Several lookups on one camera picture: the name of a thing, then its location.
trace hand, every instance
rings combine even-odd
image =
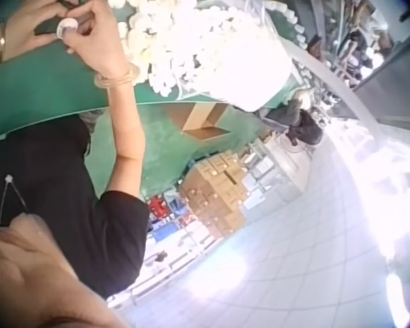
[[[33,31],[39,24],[50,18],[65,17],[67,11],[67,8],[56,0],[24,1],[6,23],[3,61],[55,41],[57,39],[55,33],[35,36]]]
[[[108,2],[89,0],[69,11],[67,17],[78,19],[90,13],[94,18],[84,24],[89,28],[86,36],[78,31],[64,33],[64,44],[70,47],[68,52],[76,52],[89,67],[108,79],[125,75],[130,66],[118,34],[117,20]]]

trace black sleeve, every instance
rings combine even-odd
[[[95,235],[102,247],[99,282],[103,297],[128,288],[137,279],[143,264],[149,221],[147,204],[120,191],[107,191],[94,212]]]

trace wrist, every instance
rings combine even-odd
[[[105,79],[118,79],[128,74],[131,70],[131,65],[125,60],[112,68],[104,70],[104,72],[99,72]]]

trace black shirt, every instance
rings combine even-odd
[[[139,275],[149,210],[119,191],[96,197],[84,161],[89,141],[76,115],[10,133],[0,141],[0,204],[11,175],[28,212],[45,220],[79,279],[107,298]],[[24,211],[9,184],[1,225]]]

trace finger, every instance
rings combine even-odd
[[[86,36],[90,34],[91,30],[94,28],[94,19],[89,19],[85,21],[83,24],[79,24],[79,27],[77,28],[77,33],[82,34],[83,36]]]
[[[39,36],[34,36],[30,39],[28,44],[28,51],[40,48],[41,46],[46,46],[57,40],[56,33],[50,34],[40,34]]]
[[[85,36],[82,36],[76,31],[65,31],[62,36],[62,42],[75,51],[79,45],[85,42]]]
[[[67,12],[67,8],[65,8],[59,2],[52,3],[36,10],[36,12],[33,14],[33,23],[35,24],[35,26],[38,26],[42,22],[47,21],[48,19],[55,16],[65,17],[67,15]]]
[[[85,14],[94,13],[94,16],[100,16],[106,14],[108,3],[104,0],[89,0],[85,2],[83,5],[69,11],[67,13],[67,17],[77,18],[83,16]]]

